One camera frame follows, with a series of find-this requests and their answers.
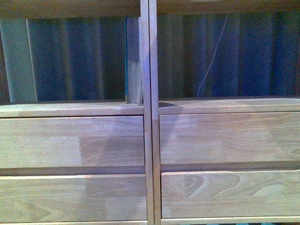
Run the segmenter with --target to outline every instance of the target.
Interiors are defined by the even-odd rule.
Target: drawer front
[[[143,174],[0,177],[0,223],[146,220]]]
[[[143,117],[0,119],[0,168],[142,166]]]
[[[163,218],[300,215],[300,171],[162,173]]]
[[[161,163],[300,161],[300,112],[160,116]]]

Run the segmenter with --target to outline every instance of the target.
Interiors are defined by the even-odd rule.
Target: white cable
[[[206,79],[208,73],[210,72],[210,68],[211,68],[211,66],[212,66],[212,63],[214,62],[214,59],[215,59],[215,56],[216,56],[216,53],[217,53],[217,49],[218,49],[218,46],[219,46],[221,37],[222,37],[222,35],[223,35],[223,33],[224,33],[224,30],[225,30],[225,26],[226,26],[226,23],[227,23],[227,19],[228,19],[228,14],[226,14],[226,18],[225,18],[225,20],[224,20],[224,25],[223,25],[221,34],[220,34],[220,36],[219,36],[219,39],[218,39],[218,41],[217,41],[217,45],[216,45],[215,52],[214,52],[214,54],[213,54],[213,56],[212,56],[212,59],[211,59],[211,62],[210,62],[210,66],[208,67],[208,70],[207,70],[207,72],[206,72],[206,74],[205,74],[205,76],[204,76],[204,78],[203,78],[201,84],[199,85],[198,92],[197,92],[197,98],[198,98],[199,95],[200,95],[200,88],[201,88],[202,85],[204,84],[204,81],[205,81],[205,79]]]

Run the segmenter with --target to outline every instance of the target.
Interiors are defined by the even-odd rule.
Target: wooden cabinet
[[[299,221],[298,103],[161,102],[161,223]]]
[[[159,102],[157,46],[159,14],[299,9],[298,0],[1,3],[0,19],[140,15],[144,105],[1,105],[0,223],[300,222],[300,99]]]
[[[144,174],[0,177],[2,223],[147,220]]]
[[[0,119],[0,168],[144,166],[142,116]]]
[[[299,112],[161,115],[159,121],[163,165],[300,161]]]
[[[300,171],[162,173],[162,218],[298,216]]]
[[[0,223],[148,224],[143,107],[107,110],[0,106]]]

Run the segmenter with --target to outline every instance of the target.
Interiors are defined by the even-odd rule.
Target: dark blue fabric
[[[59,29],[56,20],[29,22],[30,46],[38,100],[66,100],[62,65],[61,38],[53,33]]]
[[[38,101],[125,99],[125,18],[65,23],[29,20]]]
[[[158,17],[159,96],[196,97],[226,15],[180,15],[182,29],[166,16]],[[29,20],[38,100],[124,99],[125,19],[66,23],[67,52],[61,20]],[[299,39],[300,12],[230,14],[200,96],[294,95]]]
[[[300,12],[278,13],[273,61],[273,95],[295,93],[295,70],[300,36]]]
[[[169,77],[158,64],[160,98],[196,97],[208,70],[226,15],[183,18],[185,88],[166,94]],[[169,60],[177,45],[158,27],[158,61]],[[290,96],[295,94],[300,12],[230,14],[201,97]]]
[[[272,13],[245,14],[241,16],[241,96],[270,95],[273,17]]]

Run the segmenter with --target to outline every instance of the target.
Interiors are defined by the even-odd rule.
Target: light wood surface
[[[97,221],[97,222],[59,222],[59,223],[10,223],[7,225],[147,225],[146,220],[135,221]]]
[[[300,161],[300,112],[160,116],[161,163]]]
[[[181,218],[181,219],[162,219],[162,225],[181,225],[181,224],[237,224],[237,223],[292,223],[299,222],[298,217],[222,217],[222,218]]]
[[[144,165],[143,117],[0,119],[0,168]]]
[[[300,171],[162,173],[162,215],[299,216],[299,178]]]
[[[151,68],[151,122],[153,148],[153,187],[155,224],[161,224],[160,198],[160,156],[159,156],[159,115],[158,115],[158,39],[157,39],[157,1],[149,0],[150,22],[150,68]]]
[[[139,15],[139,0],[6,0],[0,19]]]
[[[159,14],[211,14],[299,10],[297,0],[159,0]],[[0,6],[0,19],[139,15],[138,0],[10,0]]]
[[[298,0],[158,0],[159,14],[216,14],[299,10]]]
[[[143,115],[143,107],[125,102],[0,105],[0,118]]]
[[[145,175],[0,177],[0,221],[145,220]]]
[[[160,115],[300,111],[300,98],[161,101]]]
[[[151,130],[151,88],[150,88],[150,58],[149,58],[149,3],[141,0],[141,71],[144,104],[144,141],[145,168],[147,188],[148,223],[154,224],[153,202],[153,164],[152,164],[152,130]]]

